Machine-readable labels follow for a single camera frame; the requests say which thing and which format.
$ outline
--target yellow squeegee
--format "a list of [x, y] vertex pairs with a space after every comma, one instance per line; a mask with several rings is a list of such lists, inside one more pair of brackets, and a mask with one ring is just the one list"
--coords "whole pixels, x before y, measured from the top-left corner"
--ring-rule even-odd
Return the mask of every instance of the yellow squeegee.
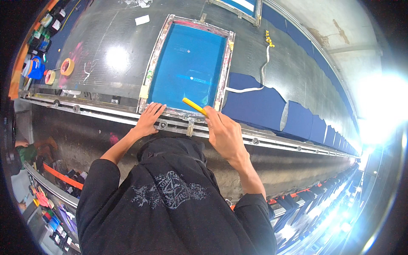
[[205, 110], [203, 108], [201, 108], [200, 106], [198, 106], [195, 102], [191, 101], [188, 98], [183, 98], [183, 102], [188, 104], [189, 106], [193, 107], [195, 110], [202, 113], [204, 116], [208, 117]]

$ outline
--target person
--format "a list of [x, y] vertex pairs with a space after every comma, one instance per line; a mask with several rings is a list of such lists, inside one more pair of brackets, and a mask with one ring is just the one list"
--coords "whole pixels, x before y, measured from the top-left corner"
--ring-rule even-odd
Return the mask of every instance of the person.
[[151, 139], [119, 185], [118, 162], [153, 126], [166, 105], [151, 103], [137, 125], [89, 169], [76, 212], [83, 254], [275, 254], [264, 186], [241, 127], [210, 106], [209, 142], [237, 170], [244, 196], [234, 211], [206, 168], [203, 143]]

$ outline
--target orange strap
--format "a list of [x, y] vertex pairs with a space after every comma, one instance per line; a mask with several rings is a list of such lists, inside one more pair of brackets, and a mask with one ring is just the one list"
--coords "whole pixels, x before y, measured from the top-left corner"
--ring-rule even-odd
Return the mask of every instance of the orange strap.
[[80, 190], [82, 190], [82, 188], [84, 187], [83, 184], [81, 184], [81, 183], [79, 183], [79, 182], [76, 182], [76, 181], [74, 181], [73, 179], [70, 179], [70, 178], [68, 178], [67, 176], [65, 176], [65, 175], [63, 175], [63, 174], [61, 174], [61, 173], [55, 171], [55, 170], [52, 169], [51, 167], [47, 166], [45, 163], [43, 163], [43, 165], [44, 165], [44, 169], [45, 169], [47, 172], [49, 172], [50, 174], [54, 175], [54, 176], [57, 177], [58, 179], [60, 179], [60, 180], [62, 180], [62, 181], [64, 181], [64, 182], [66, 182], [66, 183], [68, 183], [68, 184], [70, 184], [70, 185], [72, 185], [72, 186], [74, 186], [74, 187], [76, 187], [76, 188], [78, 188], [78, 189], [80, 189]]

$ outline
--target tape roll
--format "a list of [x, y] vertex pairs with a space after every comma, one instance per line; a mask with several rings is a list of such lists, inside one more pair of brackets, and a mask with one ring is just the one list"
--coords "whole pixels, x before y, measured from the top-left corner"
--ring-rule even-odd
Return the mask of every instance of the tape roll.
[[60, 69], [61, 74], [65, 76], [69, 76], [74, 70], [74, 65], [75, 63], [72, 59], [67, 58], [66, 60], [64, 60], [62, 62], [61, 69]]
[[45, 84], [52, 85], [55, 80], [55, 71], [48, 70], [47, 74], [45, 75]]

